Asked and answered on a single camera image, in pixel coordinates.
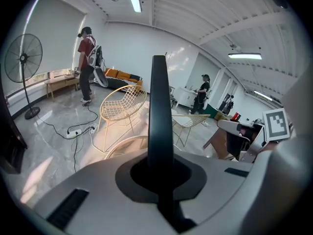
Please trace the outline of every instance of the sneaker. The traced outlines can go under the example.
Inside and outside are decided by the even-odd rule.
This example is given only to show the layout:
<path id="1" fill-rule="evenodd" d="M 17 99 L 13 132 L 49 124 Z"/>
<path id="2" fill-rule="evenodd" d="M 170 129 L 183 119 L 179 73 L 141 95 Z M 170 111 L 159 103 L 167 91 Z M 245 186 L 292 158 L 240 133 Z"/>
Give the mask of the sneaker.
<path id="1" fill-rule="evenodd" d="M 203 125 L 203 126 L 205 126 L 205 127 L 207 127 L 208 126 L 208 124 L 206 123 L 206 122 L 201 122 L 201 124 Z"/>
<path id="2" fill-rule="evenodd" d="M 84 100 L 83 98 L 81 98 L 80 101 L 81 101 L 82 103 L 88 103 L 88 102 L 91 102 L 91 99 L 89 99 L 89 100 Z"/>

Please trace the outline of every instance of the wire chair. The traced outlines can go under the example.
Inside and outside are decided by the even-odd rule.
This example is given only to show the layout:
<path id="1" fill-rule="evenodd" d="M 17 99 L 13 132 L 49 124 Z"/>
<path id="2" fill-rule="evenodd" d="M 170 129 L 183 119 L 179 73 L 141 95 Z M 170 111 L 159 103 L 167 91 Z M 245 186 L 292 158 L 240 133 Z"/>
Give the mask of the wire chair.
<path id="1" fill-rule="evenodd" d="M 176 145 L 177 145 L 178 141 L 180 140 L 182 145 L 185 147 L 185 145 L 187 144 L 187 140 L 188 140 L 191 128 L 196 126 L 198 123 L 205 121 L 210 116 L 211 115 L 205 115 L 205 114 L 200 114 L 200 115 L 172 115 L 172 119 L 175 122 L 174 125 L 178 124 L 181 127 L 179 135 L 173 131 L 174 134 L 176 134 L 178 136 Z M 189 128 L 189 132 L 188 132 L 185 144 L 183 143 L 183 141 L 180 138 L 182 130 L 184 128 Z"/>
<path id="2" fill-rule="evenodd" d="M 121 100 L 108 101 L 108 98 L 115 92 L 126 90 L 124 97 Z M 109 122 L 120 121 L 128 118 L 132 131 L 134 133 L 131 117 L 138 112 L 146 101 L 147 92 L 142 89 L 139 85 L 127 85 L 123 86 L 114 92 L 110 93 L 102 102 L 100 106 L 100 119 L 98 124 L 98 131 L 100 127 L 101 119 L 107 122 L 106 133 L 104 138 L 103 151 L 105 151 L 107 133 L 109 128 Z"/>

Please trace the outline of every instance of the white backpack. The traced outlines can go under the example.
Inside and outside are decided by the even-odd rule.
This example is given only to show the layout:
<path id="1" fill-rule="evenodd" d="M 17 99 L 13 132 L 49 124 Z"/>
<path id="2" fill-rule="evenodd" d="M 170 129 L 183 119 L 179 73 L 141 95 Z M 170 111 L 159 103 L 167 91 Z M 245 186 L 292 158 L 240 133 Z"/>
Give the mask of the white backpack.
<path id="1" fill-rule="evenodd" d="M 89 53 L 88 56 L 86 55 L 88 65 L 90 65 L 91 67 L 94 67 L 94 68 L 100 67 L 101 61 L 102 61 L 101 46 L 97 45 L 96 40 L 93 40 L 93 38 L 88 37 L 88 39 L 93 44 L 93 49 L 91 50 L 91 52 Z"/>

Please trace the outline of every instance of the cabinet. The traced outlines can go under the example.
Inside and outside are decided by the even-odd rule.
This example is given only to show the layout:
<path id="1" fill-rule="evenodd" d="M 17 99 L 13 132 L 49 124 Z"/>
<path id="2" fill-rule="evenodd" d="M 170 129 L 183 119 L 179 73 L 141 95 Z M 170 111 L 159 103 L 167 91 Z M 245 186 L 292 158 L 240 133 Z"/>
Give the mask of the cabinet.
<path id="1" fill-rule="evenodd" d="M 175 98 L 177 99 L 176 107 L 181 104 L 187 107 L 193 107 L 194 99 L 197 96 L 197 93 L 194 91 L 190 91 L 186 88 L 178 87 L 175 90 Z"/>

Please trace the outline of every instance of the sofa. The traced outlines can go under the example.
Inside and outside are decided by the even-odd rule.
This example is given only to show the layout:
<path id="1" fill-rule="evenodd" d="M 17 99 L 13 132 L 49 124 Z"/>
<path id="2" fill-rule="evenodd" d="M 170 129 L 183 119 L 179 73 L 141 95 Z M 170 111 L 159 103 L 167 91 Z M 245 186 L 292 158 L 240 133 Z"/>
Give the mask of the sofa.
<path id="1" fill-rule="evenodd" d="M 106 68 L 103 73 L 108 80 L 108 88 L 118 89 L 126 85 L 142 86 L 142 78 L 140 76 L 111 68 Z"/>

